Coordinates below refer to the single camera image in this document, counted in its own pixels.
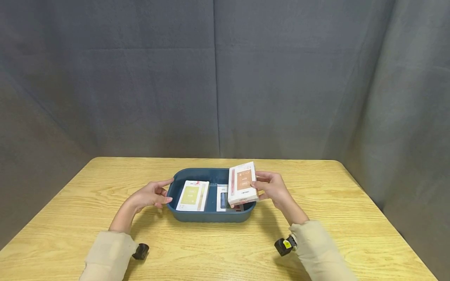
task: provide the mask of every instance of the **yellow sticker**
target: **yellow sticker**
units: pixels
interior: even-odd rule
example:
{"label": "yellow sticker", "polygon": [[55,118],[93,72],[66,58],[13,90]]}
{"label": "yellow sticker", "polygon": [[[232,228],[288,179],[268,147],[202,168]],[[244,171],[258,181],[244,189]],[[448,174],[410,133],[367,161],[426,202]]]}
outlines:
{"label": "yellow sticker", "polygon": [[284,246],[286,247],[286,249],[292,248],[291,243],[289,243],[289,241],[287,241],[287,240],[284,240],[284,241],[283,241],[283,244],[284,244]]}

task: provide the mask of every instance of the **fabric backdrop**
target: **fabric backdrop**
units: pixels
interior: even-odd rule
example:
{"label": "fabric backdrop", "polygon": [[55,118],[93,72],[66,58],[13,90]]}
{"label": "fabric backdrop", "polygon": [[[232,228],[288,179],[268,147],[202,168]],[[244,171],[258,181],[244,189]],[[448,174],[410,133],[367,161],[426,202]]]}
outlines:
{"label": "fabric backdrop", "polygon": [[0,2],[0,205],[26,202],[27,179],[40,190],[2,220],[0,247],[95,156],[335,159],[445,278],[449,14],[447,0]]}

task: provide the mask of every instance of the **beige sleeve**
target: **beige sleeve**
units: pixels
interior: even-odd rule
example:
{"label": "beige sleeve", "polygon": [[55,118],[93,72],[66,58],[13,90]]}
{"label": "beige sleeve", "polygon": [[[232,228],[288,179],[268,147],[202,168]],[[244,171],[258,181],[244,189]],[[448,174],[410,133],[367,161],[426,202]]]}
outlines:
{"label": "beige sleeve", "polygon": [[296,254],[312,281],[357,280],[319,221],[289,228],[297,242]]}
{"label": "beige sleeve", "polygon": [[137,244],[130,235],[100,232],[89,254],[80,281],[122,281]]}

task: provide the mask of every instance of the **wooden table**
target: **wooden table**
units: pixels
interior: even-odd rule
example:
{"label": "wooden table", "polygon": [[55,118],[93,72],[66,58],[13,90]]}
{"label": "wooden table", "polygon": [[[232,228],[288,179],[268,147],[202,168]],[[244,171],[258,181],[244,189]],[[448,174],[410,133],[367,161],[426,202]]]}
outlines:
{"label": "wooden table", "polygon": [[[236,159],[99,157],[89,162],[0,252],[0,280],[77,280],[97,233],[122,202],[151,180]],[[435,280],[347,170],[336,161],[255,160],[283,175],[294,199],[320,220],[360,280]],[[244,223],[181,223],[167,208],[136,216],[132,236],[150,246],[125,280],[309,280],[295,254],[273,243],[289,234],[271,201]]]}

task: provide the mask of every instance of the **blue storage bin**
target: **blue storage bin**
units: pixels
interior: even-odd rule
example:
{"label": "blue storage bin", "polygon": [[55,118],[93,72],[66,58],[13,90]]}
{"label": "blue storage bin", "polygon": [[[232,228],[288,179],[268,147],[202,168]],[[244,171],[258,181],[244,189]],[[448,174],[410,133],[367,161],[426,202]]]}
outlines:
{"label": "blue storage bin", "polygon": [[[174,182],[169,187],[167,196],[173,200],[167,207],[173,213],[175,219],[181,222],[199,222],[199,223],[241,223],[250,217],[250,212],[256,205],[256,202],[244,204],[242,212],[217,212],[217,185],[228,184],[229,169],[216,168],[188,168],[179,171],[174,176]],[[176,206],[180,200],[181,192],[185,181],[195,180],[209,182],[208,196],[206,206],[203,212],[177,211]]]}

